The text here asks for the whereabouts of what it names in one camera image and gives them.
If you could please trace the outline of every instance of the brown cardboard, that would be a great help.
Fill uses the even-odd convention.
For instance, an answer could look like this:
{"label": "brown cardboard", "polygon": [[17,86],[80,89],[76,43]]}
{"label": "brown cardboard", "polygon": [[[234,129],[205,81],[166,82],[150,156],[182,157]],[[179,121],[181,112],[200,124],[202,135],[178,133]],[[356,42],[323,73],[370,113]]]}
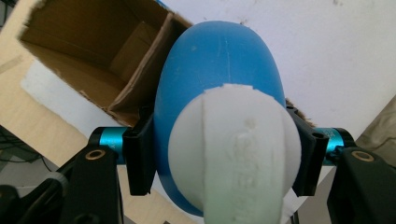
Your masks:
{"label": "brown cardboard", "polygon": [[163,63],[190,25],[150,0],[47,0],[20,41],[73,89],[121,123],[154,103]]}

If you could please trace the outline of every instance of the brass screw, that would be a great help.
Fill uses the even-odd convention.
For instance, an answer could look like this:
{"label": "brass screw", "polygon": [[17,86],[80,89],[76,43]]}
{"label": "brass screw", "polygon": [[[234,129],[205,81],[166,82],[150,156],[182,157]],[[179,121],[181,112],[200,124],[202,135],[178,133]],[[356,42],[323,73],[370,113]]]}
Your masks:
{"label": "brass screw", "polygon": [[352,156],[361,161],[374,161],[374,157],[366,152],[353,151]]}
{"label": "brass screw", "polygon": [[88,152],[85,155],[85,159],[87,159],[88,161],[94,161],[94,160],[102,158],[103,156],[105,156],[105,154],[106,154],[106,152],[104,150],[95,149],[95,150]]}

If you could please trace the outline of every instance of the open cardboard box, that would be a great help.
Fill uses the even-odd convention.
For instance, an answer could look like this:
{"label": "open cardboard box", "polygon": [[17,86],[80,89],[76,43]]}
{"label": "open cardboard box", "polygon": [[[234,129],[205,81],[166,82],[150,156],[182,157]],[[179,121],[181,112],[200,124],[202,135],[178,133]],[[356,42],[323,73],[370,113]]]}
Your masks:
{"label": "open cardboard box", "polygon": [[190,26],[152,0],[46,0],[20,41],[74,90],[134,126],[154,103],[163,64]]}

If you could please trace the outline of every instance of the wooden surface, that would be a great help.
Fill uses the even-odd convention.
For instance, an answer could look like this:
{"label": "wooden surface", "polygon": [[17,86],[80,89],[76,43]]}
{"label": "wooden surface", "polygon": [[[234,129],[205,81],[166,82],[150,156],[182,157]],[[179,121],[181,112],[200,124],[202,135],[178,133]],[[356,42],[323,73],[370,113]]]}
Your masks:
{"label": "wooden surface", "polygon": [[[21,89],[21,80],[35,58],[17,36],[34,3],[20,1],[0,33],[0,124],[61,166],[87,144],[87,139]],[[119,167],[119,175],[124,213],[135,223],[193,223],[155,190],[145,197],[130,196],[124,167]]]}

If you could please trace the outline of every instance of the cardboard box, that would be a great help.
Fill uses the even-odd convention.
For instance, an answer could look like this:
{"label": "cardboard box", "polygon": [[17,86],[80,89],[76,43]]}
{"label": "cardboard box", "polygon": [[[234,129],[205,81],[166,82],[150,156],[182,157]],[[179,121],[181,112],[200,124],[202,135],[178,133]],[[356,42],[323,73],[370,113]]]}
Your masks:
{"label": "cardboard box", "polygon": [[167,54],[190,24],[151,0],[47,0],[20,41],[75,91],[125,125],[154,103]]}

